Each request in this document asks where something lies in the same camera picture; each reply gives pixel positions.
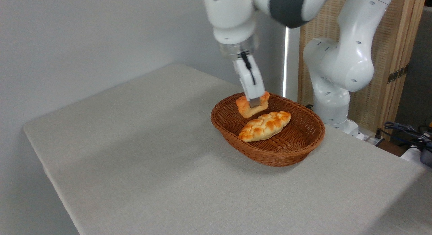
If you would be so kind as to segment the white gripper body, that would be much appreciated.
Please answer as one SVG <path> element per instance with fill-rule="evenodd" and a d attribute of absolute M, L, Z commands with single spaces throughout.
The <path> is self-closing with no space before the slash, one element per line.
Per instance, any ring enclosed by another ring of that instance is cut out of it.
<path fill-rule="evenodd" d="M 233 61 L 234 69 L 240 78 L 247 100 L 249 102 L 258 102 L 259 98 L 265 93 L 264 83 L 254 57 L 248 55 L 247 59 L 251 64 L 251 70 L 247 69 L 242 59 Z"/>

